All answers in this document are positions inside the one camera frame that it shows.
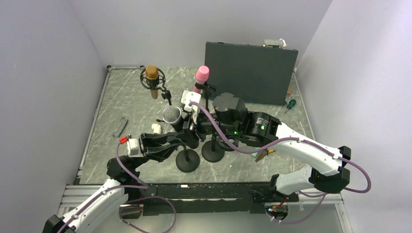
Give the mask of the black clip desk stand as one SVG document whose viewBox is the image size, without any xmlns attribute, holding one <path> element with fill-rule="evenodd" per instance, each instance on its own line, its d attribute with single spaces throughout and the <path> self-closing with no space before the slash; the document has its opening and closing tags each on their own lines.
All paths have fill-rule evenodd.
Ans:
<svg viewBox="0 0 412 233">
<path fill-rule="evenodd" d="M 199 138 L 189 130 L 167 133 L 167 141 L 178 144 L 183 149 L 176 156 L 177 168 L 185 173 L 195 171 L 200 164 L 200 156 L 194 151 L 199 146 Z"/>
</svg>

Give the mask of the black mesh-head microphone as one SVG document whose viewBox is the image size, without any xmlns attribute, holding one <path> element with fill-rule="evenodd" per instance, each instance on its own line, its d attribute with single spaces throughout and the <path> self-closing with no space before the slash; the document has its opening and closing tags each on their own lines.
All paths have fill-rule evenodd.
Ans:
<svg viewBox="0 0 412 233">
<path fill-rule="evenodd" d="M 182 116 L 180 107 L 170 105 L 163 109 L 162 119 L 164 122 L 172 126 L 175 132 L 190 131 L 192 113 L 186 113 Z"/>
</svg>

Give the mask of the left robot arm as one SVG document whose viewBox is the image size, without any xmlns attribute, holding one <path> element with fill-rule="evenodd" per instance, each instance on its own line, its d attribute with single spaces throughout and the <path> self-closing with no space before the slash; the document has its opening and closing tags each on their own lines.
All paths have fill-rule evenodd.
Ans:
<svg viewBox="0 0 412 233">
<path fill-rule="evenodd" d="M 45 223 L 44 233 L 90 233 L 94 231 L 111 212 L 119 210 L 122 214 L 124 205 L 136 204 L 146 200 L 162 200 L 166 202 L 174 214 L 177 213 L 172 202 L 159 196 L 152 186 L 139 178 L 136 169 L 149 160 L 163 162 L 183 143 L 175 137 L 175 133 L 142 134 L 137 139 L 137 149 L 142 156 L 119 155 L 115 150 L 115 158 L 107 163 L 109 178 L 91 196 L 80 205 L 61 217 L 51 216 Z"/>
</svg>

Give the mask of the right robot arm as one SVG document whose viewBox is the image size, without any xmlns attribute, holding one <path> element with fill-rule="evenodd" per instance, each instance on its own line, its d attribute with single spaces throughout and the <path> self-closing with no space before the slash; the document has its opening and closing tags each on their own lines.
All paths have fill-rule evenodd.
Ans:
<svg viewBox="0 0 412 233">
<path fill-rule="evenodd" d="M 264 112 L 250 112 L 244 101 L 223 93 L 213 101 L 212 115 L 199 101 L 201 95 L 185 90 L 181 103 L 193 113 L 198 135 L 216 134 L 223 149 L 252 154 L 267 149 L 286 153 L 307 166 L 297 172 L 272 176 L 268 196 L 280 201 L 296 191 L 316 188 L 337 194 L 350 183 L 350 171 L 344 166 L 351 149 L 331 148 L 294 131 L 278 118 Z"/>
</svg>

